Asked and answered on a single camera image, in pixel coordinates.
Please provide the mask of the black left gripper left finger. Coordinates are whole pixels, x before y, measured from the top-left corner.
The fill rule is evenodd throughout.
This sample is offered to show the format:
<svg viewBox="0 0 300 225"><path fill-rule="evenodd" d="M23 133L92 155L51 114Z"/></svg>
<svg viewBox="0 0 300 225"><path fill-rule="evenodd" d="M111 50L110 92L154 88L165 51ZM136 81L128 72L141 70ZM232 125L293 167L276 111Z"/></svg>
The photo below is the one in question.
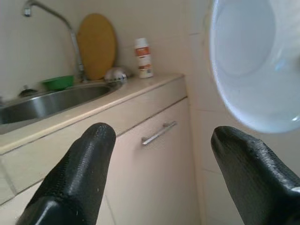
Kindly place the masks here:
<svg viewBox="0 0 300 225"><path fill-rule="evenodd" d="M16 224L96 224L115 142L111 126L91 125L45 176Z"/></svg>

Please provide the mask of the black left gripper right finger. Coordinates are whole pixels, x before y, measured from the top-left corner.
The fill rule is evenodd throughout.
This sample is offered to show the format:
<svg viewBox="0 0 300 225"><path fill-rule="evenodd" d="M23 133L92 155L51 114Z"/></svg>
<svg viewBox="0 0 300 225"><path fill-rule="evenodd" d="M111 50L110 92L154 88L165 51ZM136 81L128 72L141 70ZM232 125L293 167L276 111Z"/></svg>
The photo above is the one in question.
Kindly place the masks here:
<svg viewBox="0 0 300 225"><path fill-rule="evenodd" d="M262 140L219 126L210 143L244 224L300 223L300 178Z"/></svg>

